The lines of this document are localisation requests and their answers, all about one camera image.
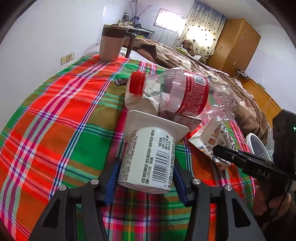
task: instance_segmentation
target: ceiling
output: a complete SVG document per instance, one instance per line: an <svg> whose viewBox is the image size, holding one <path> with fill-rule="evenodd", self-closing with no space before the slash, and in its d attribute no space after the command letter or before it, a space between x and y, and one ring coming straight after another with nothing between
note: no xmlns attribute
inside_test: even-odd
<svg viewBox="0 0 296 241"><path fill-rule="evenodd" d="M271 24L281 26L257 0L201 0L228 18L244 18L252 27Z"/></svg>

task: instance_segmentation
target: red label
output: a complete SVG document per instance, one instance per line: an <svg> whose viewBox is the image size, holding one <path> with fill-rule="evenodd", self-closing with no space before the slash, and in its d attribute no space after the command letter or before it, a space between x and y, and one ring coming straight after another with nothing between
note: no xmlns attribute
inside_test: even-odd
<svg viewBox="0 0 296 241"><path fill-rule="evenodd" d="M204 109L209 95L207 78L203 75L184 70L186 90L180 108L176 113L197 116Z"/></svg>

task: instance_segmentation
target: polka dot curtain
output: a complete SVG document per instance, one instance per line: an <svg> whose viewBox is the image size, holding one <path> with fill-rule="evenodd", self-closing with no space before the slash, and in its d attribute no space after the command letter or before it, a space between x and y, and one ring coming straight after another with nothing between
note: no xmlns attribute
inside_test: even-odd
<svg viewBox="0 0 296 241"><path fill-rule="evenodd" d="M222 13L196 0L187 16L181 36L178 36L174 43L174 48L180 46L184 40L189 40L193 43L195 55L207 59L214 53L225 20L226 16Z"/></svg>

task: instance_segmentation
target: stuffed toy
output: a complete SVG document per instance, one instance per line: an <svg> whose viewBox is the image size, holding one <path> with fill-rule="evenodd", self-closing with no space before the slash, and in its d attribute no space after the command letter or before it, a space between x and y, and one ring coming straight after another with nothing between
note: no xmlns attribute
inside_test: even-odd
<svg viewBox="0 0 296 241"><path fill-rule="evenodd" d="M195 56L195 54L194 54L194 50L193 50L193 44L192 44L190 41L185 40L185 41L183 41L182 45L183 45L183 48L186 49L187 52L188 52L191 56L193 56L193 57Z"/></svg>

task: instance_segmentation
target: blanket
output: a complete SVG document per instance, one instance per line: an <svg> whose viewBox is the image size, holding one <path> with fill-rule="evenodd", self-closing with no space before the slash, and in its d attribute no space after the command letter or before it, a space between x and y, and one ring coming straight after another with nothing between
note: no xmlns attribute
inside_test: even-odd
<svg viewBox="0 0 296 241"><path fill-rule="evenodd" d="M0 134L0 219L16 241L28 240L60 185L83 186L123 157L126 86L114 80L137 70L152 75L166 69L124 57L113 63L98 55L83 58L42 84L8 121ZM237 149L250 151L237 123L225 126ZM251 208L253 179L235 165L219 171L187 137L176 144L175 156L206 184L232 185ZM84 240L81 206L77 209L78 238ZM101 211L109 240L180 241L191 208L179 201L175 187L154 195L117 186L112 203ZM214 205L210 211L209 240L214 240Z"/></svg>
<svg viewBox="0 0 296 241"><path fill-rule="evenodd" d="M128 45L128 39L125 40L123 46ZM237 101L234 110L235 120L237 121L242 133L246 137L249 133L257 135L263 144L267 143L268 138L268 122L263 111L258 107L255 100L247 95L244 90L238 86L233 78L227 74L215 70L196 61L191 56L185 55L175 49L164 44L149 39L135 40L134 48L136 52L165 68L180 67L195 73L201 73L206 76L210 75L228 85L233 91Z"/></svg>

